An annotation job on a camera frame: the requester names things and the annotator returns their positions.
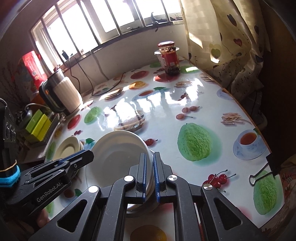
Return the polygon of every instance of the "fruit print tablecloth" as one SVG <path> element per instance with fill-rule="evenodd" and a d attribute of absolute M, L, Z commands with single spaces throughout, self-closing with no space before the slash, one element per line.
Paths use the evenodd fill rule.
<path fill-rule="evenodd" d="M 91 149 L 108 132 L 133 131 L 144 141 L 150 139 L 149 148 L 159 151 L 173 173 L 188 183 L 202 185 L 210 174 L 227 169 L 223 172 L 226 176 L 219 179 L 221 191 L 226 191 L 223 194 L 257 227 L 263 226 L 284 204 L 279 176 L 268 176 L 255 187 L 248 181 L 250 174 L 266 164 L 269 149 L 244 110 L 224 89 L 188 61 L 181 59 L 180 66 L 181 74 L 170 77 L 154 63 L 95 87 L 94 94 L 100 95 L 115 86 L 106 94 L 82 94 L 83 108 L 58 127 L 47 158 L 51 159 L 71 135 L 77 136 L 85 149 Z M 242 137 L 250 143 L 243 146 Z M 82 168 L 70 190 L 47 207 L 50 218 L 87 187 Z M 155 240 L 153 235 L 162 241 L 175 240 L 172 204 L 126 220 L 125 241 Z"/>

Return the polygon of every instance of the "red jar lid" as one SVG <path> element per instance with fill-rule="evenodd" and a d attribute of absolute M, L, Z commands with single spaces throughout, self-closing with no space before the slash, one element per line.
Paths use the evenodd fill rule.
<path fill-rule="evenodd" d="M 174 41 L 166 41 L 166 42 L 159 43 L 157 46 L 158 47 L 167 47 L 167 46 L 174 45 L 174 44 L 175 44 Z"/>

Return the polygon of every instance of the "white wall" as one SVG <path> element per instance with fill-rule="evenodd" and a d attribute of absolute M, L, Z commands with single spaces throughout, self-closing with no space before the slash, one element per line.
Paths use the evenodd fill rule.
<path fill-rule="evenodd" d="M 7 71 L 7 62 L 12 65 L 14 71 L 20 58 L 34 49 L 29 36 L 30 30 L 39 17 L 44 14 L 57 0 L 31 0 L 24 9 L 14 18 L 10 26 L 0 39 L 0 78 L 3 80 L 2 68 L 5 68 L 5 75 L 10 79 Z M 187 41 L 184 25 L 166 26 L 155 30 L 142 32 L 125 39 L 112 43 L 95 53 L 103 72 L 108 78 L 112 78 L 120 73 L 149 64 L 157 59 L 154 51 L 161 41 L 173 40 L 181 56 L 188 56 Z M 96 85 L 105 81 L 98 69 L 94 58 L 88 56 L 80 62 L 82 68 Z M 91 88 L 86 76 L 78 65 L 73 66 L 72 73 L 81 82 L 81 91 Z M 77 80 L 71 77 L 72 82 L 78 88 Z M 3 88 L 0 88 L 0 97 L 3 95 Z"/>

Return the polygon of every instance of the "window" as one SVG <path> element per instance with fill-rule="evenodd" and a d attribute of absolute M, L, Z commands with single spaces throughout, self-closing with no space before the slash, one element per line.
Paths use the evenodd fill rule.
<path fill-rule="evenodd" d="M 113 38 L 180 20 L 178 0 L 60 0 L 41 16 L 31 34 L 53 72 L 57 65 L 67 67 L 64 52 L 82 59 Z"/>

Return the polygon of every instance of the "kettle handle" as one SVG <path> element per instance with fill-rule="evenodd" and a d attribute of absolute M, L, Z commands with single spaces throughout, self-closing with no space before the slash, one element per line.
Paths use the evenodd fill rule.
<path fill-rule="evenodd" d="M 46 94 L 47 91 L 49 92 L 49 95 L 51 96 L 51 98 L 56 102 L 56 104 L 54 104 L 52 100 L 48 97 L 49 95 Z M 40 85 L 39 94 L 53 112 L 61 113 L 66 109 L 66 107 L 62 104 L 60 99 L 57 97 L 57 95 L 55 94 L 54 90 L 52 89 L 52 87 L 50 86 L 47 80 Z"/>

